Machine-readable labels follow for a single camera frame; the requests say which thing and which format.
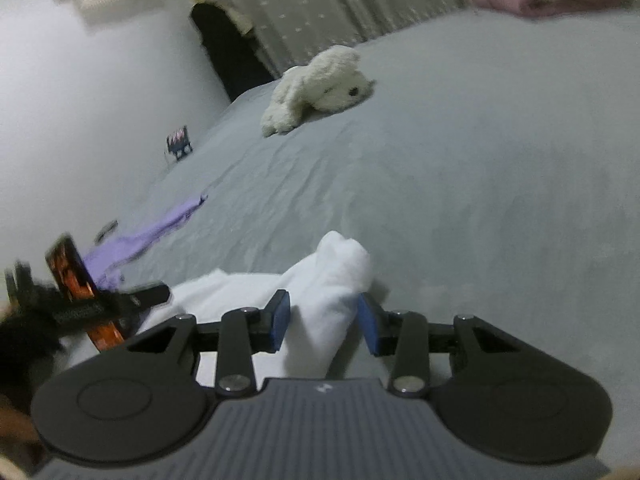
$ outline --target small black object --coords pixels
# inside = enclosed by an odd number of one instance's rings
[[[169,153],[175,156],[175,160],[181,160],[181,158],[193,151],[186,124],[166,138],[166,148]]]
[[[112,220],[111,222],[109,222],[107,225],[105,225],[102,229],[98,231],[97,235],[95,235],[94,244],[100,245],[107,236],[113,234],[113,232],[117,229],[117,227],[118,227],[117,220]]]
[[[257,40],[251,33],[242,36],[223,9],[209,2],[195,4],[191,21],[200,31],[202,46],[230,101],[275,80],[255,55]]]

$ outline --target white towel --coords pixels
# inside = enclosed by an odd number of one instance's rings
[[[177,314],[194,314],[199,323],[219,321],[229,310],[264,307],[279,288],[289,291],[291,321],[276,354],[254,355],[258,387],[267,377],[323,378],[356,313],[355,298],[372,281],[369,254],[356,241],[327,233],[315,253],[284,274],[227,274],[214,270],[172,289],[173,299],[155,308],[140,331]],[[68,365],[97,354],[85,338]],[[212,386],[216,354],[204,353],[196,380]]]

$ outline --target gray bedsheet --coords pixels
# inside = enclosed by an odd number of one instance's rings
[[[474,313],[600,380],[602,448],[640,460],[640,16],[463,12],[360,48],[375,94],[263,139],[249,91],[123,219],[204,206],[125,269],[173,285],[282,272],[329,230],[359,240],[386,306]],[[351,376],[385,364],[360,348]]]

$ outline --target white stuffed animal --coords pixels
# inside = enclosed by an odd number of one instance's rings
[[[335,45],[315,56],[306,66],[289,68],[276,86],[271,103],[262,115],[262,134],[290,132],[302,122],[307,107],[321,112],[340,112],[365,99],[373,81],[357,70],[360,54]]]

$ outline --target hand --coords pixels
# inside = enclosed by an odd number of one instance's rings
[[[7,404],[0,407],[0,438],[10,438],[29,444],[39,442],[38,432],[29,416]]]

